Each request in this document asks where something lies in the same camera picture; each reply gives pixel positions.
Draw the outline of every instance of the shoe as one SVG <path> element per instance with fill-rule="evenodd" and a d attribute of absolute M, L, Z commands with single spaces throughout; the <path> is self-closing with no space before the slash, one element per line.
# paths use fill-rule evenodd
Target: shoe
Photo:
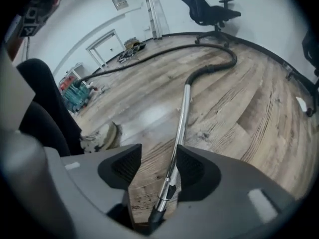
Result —
<path fill-rule="evenodd" d="M 105 124 L 91 135 L 81 136 L 80 145 L 84 154 L 106 150 L 114 142 L 117 126 L 112 122 Z"/>

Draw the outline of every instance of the white door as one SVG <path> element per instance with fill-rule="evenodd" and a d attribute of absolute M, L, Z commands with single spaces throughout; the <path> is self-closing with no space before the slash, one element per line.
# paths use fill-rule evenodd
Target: white door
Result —
<path fill-rule="evenodd" d="M 119 42 L 118 38 L 114 33 L 107 36 L 94 48 L 99 53 L 100 57 L 103 59 L 103 63 L 109 61 L 110 59 L 124 51 L 121 43 Z"/>

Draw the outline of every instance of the electrical outlet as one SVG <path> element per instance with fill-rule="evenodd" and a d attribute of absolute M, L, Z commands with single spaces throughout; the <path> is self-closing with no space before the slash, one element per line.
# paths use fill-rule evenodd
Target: electrical outlet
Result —
<path fill-rule="evenodd" d="M 113 0 L 113 4 L 116 10 L 121 10 L 129 6 L 126 0 Z"/>

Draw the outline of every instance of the wooden floor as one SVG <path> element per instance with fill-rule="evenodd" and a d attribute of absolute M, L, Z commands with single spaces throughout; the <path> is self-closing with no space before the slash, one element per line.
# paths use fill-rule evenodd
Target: wooden floor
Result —
<path fill-rule="evenodd" d="M 136 57 L 193 41 L 194 36 L 149 41 Z M 186 145 L 248 162 L 300 198 L 318 164 L 318 114 L 308 118 L 301 111 L 296 97 L 308 104 L 311 99 L 298 82 L 285 79 L 287 72 L 273 59 L 242 44 L 232 50 L 238 56 L 233 69 L 204 76 L 192 87 Z M 219 50 L 189 48 L 94 80 L 107 91 L 76 118 L 83 132 L 114 121 L 122 132 L 117 146 L 143 146 L 142 165 L 129 189 L 135 222 L 147 221 L 157 199 L 186 78 L 203 65 L 228 59 Z M 108 69 L 119 66 L 112 61 Z M 167 217 L 175 206 L 176 195 Z"/>

